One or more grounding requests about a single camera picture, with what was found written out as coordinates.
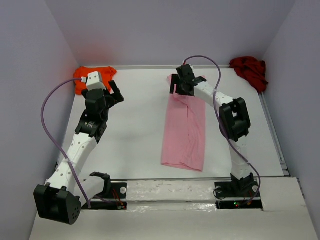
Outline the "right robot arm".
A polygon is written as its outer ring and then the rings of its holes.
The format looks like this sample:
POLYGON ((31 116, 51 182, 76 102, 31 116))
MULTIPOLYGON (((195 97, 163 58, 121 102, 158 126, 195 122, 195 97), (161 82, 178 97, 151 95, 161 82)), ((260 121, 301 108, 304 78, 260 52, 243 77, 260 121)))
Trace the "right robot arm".
POLYGON ((231 159, 230 181, 215 183, 213 193, 218 200, 244 198, 252 201, 260 191, 255 181, 257 170, 247 159, 247 136, 251 127, 246 102, 232 98, 211 86, 202 76, 196 77, 190 64, 176 68, 172 76, 170 94, 198 98, 213 107, 222 136, 227 140, 231 159))

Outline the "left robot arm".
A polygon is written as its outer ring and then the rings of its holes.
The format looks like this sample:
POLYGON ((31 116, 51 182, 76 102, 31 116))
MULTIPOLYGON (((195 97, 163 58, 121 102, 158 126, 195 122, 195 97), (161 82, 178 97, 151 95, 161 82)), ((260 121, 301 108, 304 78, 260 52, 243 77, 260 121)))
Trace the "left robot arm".
POLYGON ((43 185, 37 185, 33 196, 38 216, 55 222, 73 225, 84 205, 91 207, 91 199, 108 195, 112 191, 111 177, 107 173, 92 172, 85 181, 79 178, 92 151, 107 129, 109 110, 122 103, 124 97, 114 80, 110 89, 102 82, 87 86, 82 91, 85 99, 83 111, 67 151, 60 148, 63 159, 54 174, 43 185))

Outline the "pink t shirt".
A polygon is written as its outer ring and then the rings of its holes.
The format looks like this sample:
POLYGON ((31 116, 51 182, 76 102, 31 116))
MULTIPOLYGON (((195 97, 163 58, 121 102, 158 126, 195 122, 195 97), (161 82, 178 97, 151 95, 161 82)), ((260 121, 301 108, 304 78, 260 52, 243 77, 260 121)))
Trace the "pink t shirt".
POLYGON ((168 96, 161 164, 201 172, 205 163, 206 103, 194 96, 168 96))

